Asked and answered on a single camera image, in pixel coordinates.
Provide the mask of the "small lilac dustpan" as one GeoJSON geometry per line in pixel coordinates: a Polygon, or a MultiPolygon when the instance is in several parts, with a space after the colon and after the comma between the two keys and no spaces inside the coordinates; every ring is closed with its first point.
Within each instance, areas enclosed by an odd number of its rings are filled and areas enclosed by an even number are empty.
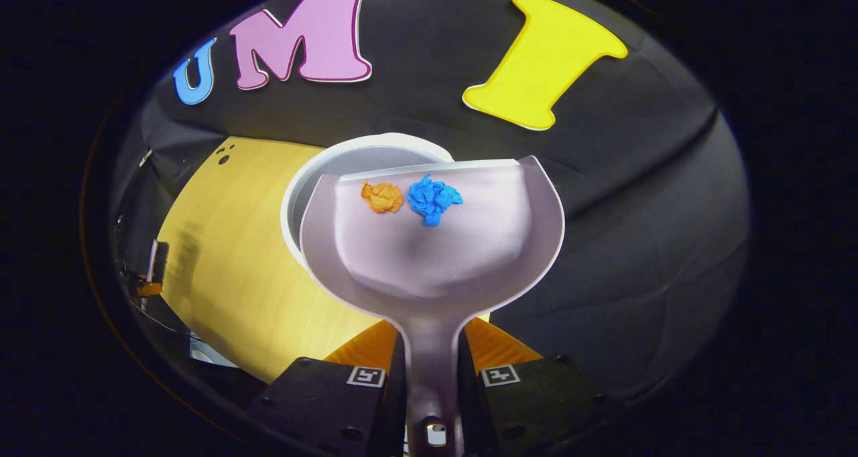
{"type": "Polygon", "coordinates": [[[542,280],[565,230],[561,199],[533,155],[320,176],[300,226],[304,264],[328,294],[404,339],[411,457],[464,456],[460,332],[542,280]],[[361,197],[364,182],[407,192],[424,176],[463,197],[438,226],[409,206],[376,213],[361,197]]]}

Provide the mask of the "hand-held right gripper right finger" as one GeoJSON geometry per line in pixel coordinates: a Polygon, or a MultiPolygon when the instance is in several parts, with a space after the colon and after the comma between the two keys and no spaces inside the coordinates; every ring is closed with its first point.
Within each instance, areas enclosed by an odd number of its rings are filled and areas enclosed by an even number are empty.
{"type": "Polygon", "coordinates": [[[459,343],[463,457],[555,457],[618,414],[618,401],[569,356],[540,356],[493,324],[459,343]]]}

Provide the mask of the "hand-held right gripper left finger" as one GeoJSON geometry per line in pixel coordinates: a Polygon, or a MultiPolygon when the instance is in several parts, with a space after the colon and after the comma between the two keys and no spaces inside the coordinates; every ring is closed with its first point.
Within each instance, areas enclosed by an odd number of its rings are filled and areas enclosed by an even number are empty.
{"type": "Polygon", "coordinates": [[[289,457],[406,457],[404,342],[378,322],[324,359],[298,357],[251,400],[249,415],[289,457]]]}

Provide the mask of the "black backdrop cloth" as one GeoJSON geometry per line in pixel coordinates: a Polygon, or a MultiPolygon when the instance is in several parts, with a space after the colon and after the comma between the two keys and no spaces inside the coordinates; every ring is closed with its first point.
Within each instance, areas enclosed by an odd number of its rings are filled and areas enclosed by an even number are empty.
{"type": "Polygon", "coordinates": [[[750,202],[741,152],[708,88],[626,0],[554,0],[630,48],[600,60],[527,131],[464,106],[524,24],[512,0],[365,0],[373,75],[363,82],[270,82],[242,91],[215,50],[214,94],[182,108],[169,76],[141,103],[115,165],[108,212],[138,250],[227,135],[329,146],[405,131],[454,157],[535,155],[556,185],[568,232],[556,264],[495,323],[571,356],[613,398],[646,399],[711,340],[747,264],[750,202]],[[153,154],[141,168],[143,155],[153,154]]]}

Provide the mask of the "grey ribbed garbage bin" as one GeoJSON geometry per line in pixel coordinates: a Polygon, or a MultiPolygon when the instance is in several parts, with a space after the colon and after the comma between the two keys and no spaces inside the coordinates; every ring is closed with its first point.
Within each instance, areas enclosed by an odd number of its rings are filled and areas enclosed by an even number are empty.
{"type": "Polygon", "coordinates": [[[306,262],[300,247],[300,226],[320,176],[343,176],[453,161],[450,152],[437,143],[393,131],[356,137],[323,149],[298,169],[283,194],[280,222],[289,252],[305,269],[306,262]]]}

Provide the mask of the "blue paper trash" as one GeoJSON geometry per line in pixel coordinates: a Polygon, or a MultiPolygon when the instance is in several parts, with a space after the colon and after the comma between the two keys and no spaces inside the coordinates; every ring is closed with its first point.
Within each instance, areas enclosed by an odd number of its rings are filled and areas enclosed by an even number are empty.
{"type": "Polygon", "coordinates": [[[425,175],[408,189],[407,199],[411,209],[419,214],[425,226],[438,226],[444,214],[451,206],[463,204],[462,195],[456,188],[441,180],[433,180],[425,175]]]}

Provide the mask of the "orange paper trash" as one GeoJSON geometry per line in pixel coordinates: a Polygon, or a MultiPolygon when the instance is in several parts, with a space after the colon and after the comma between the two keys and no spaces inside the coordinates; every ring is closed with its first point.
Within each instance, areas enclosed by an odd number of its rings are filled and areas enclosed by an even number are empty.
{"type": "Polygon", "coordinates": [[[365,180],[361,188],[361,197],[376,213],[398,212],[404,203],[401,189],[389,183],[371,185],[365,180]]]}

